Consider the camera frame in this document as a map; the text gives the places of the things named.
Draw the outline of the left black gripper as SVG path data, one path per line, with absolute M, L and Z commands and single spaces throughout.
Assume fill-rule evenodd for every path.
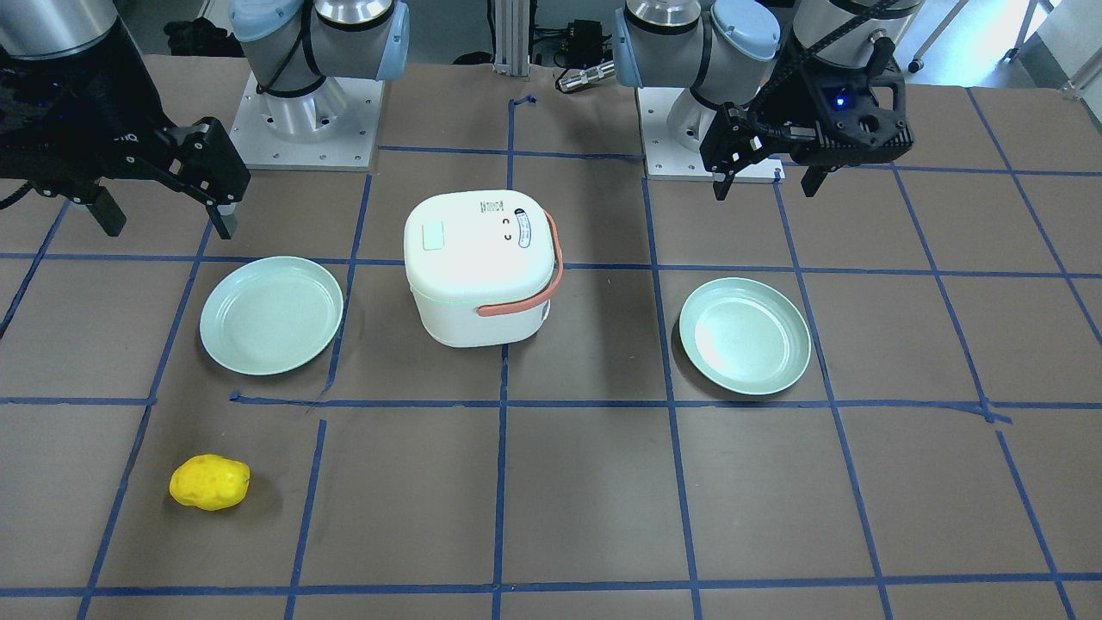
M 725 202 L 737 173 L 784 153 L 806 165 L 802 192 L 815 197 L 841 168 L 841 140 L 833 133 L 841 94 L 841 67 L 825 59 L 780 59 L 760 90 L 741 106 L 721 104 L 702 138 L 699 153 L 712 173 L 717 202 Z

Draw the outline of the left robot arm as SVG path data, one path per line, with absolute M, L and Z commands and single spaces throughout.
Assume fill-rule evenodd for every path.
M 784 30 L 757 1 L 627 1 L 613 62 L 633 88 L 678 88 L 676 127 L 724 200 L 776 153 L 812 197 L 843 166 L 890 164 L 914 144 L 896 43 L 919 1 L 802 1 Z

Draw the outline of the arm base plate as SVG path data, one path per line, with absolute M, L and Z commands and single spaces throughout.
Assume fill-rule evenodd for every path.
M 636 102 L 648 180 L 713 181 L 699 148 L 714 110 L 685 88 L 638 88 Z
M 251 170 L 368 171 L 383 81 L 329 77 L 296 98 L 260 94 L 249 75 L 229 133 Z

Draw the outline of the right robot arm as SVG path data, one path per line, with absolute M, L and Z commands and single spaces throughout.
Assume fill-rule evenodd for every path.
M 233 35 L 276 134 L 307 139 L 345 111 L 338 78 L 395 81 L 406 70 L 401 1 L 233 1 Z M 222 121 L 177 126 L 110 1 L 4 1 L 3 180 L 82 204 L 102 231 L 126 215 L 100 180 L 149 180 L 203 204 L 230 239 L 251 173 Z

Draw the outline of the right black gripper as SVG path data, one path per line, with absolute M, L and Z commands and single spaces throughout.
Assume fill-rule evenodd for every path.
M 43 183 L 151 180 L 204 205 L 233 239 L 251 172 L 217 118 L 176 127 L 121 19 L 90 46 L 48 59 L 3 48 L 3 177 Z M 109 237 L 127 217 L 99 185 L 66 194 Z

